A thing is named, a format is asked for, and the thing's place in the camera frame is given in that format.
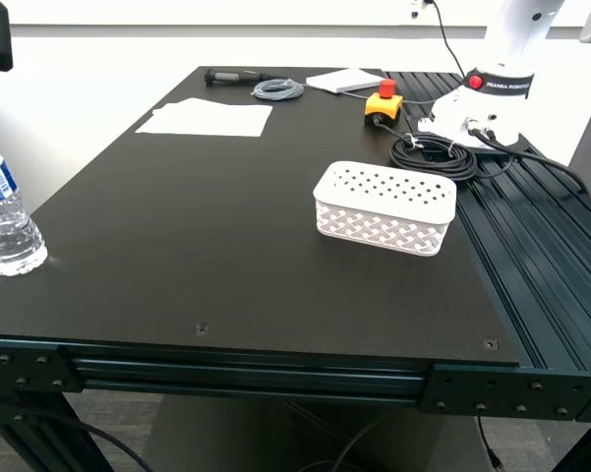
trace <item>coiled gray wire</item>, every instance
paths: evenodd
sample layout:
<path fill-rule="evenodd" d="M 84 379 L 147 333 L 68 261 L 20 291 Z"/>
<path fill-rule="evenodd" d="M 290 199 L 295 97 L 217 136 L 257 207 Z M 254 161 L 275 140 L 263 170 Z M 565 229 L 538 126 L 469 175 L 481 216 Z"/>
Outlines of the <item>coiled gray wire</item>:
<path fill-rule="evenodd" d="M 290 79 L 271 79 L 254 87 L 252 95 L 261 100 L 288 100 L 304 93 L 304 86 Z"/>

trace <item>table leg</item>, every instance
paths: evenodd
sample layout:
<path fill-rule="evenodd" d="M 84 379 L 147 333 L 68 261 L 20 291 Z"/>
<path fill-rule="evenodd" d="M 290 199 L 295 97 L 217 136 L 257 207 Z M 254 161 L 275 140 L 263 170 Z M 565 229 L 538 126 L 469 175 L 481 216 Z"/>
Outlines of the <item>table leg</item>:
<path fill-rule="evenodd" d="M 62 393 L 20 392 L 17 400 L 22 405 L 21 412 L 0 408 L 0 436 L 32 470 L 113 472 L 88 433 L 26 413 L 27 407 L 43 408 L 78 419 Z"/>
<path fill-rule="evenodd" d="M 591 472 L 591 428 L 553 472 Z"/>

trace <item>plastic basket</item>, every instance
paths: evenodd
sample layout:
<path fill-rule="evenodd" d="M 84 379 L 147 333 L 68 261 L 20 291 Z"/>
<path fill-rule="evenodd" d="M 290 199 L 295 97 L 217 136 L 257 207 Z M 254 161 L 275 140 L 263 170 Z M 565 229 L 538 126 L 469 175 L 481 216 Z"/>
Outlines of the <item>plastic basket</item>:
<path fill-rule="evenodd" d="M 324 235 L 433 256 L 454 219 L 456 185 L 437 175 L 340 161 L 314 196 Z"/>

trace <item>screwdriver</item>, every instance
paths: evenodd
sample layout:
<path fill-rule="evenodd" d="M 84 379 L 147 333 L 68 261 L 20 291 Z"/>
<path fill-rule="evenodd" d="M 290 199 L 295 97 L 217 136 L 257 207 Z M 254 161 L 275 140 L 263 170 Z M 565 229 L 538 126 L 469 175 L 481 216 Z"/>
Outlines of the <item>screwdriver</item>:
<path fill-rule="evenodd" d="M 214 82 L 227 82 L 229 84 L 259 84 L 271 79 L 286 79 L 263 72 L 233 71 L 228 69 L 207 69 L 206 84 L 211 86 Z"/>

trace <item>black handle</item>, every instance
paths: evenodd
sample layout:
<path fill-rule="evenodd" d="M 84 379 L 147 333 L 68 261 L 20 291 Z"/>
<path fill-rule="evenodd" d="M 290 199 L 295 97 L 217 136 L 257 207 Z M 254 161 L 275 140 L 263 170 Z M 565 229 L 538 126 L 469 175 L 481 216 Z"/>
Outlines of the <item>black handle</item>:
<path fill-rule="evenodd" d="M 232 71 L 227 69 L 207 69 L 206 84 L 214 82 L 227 82 L 231 84 L 257 84 L 261 81 L 261 75 L 251 71 Z"/>

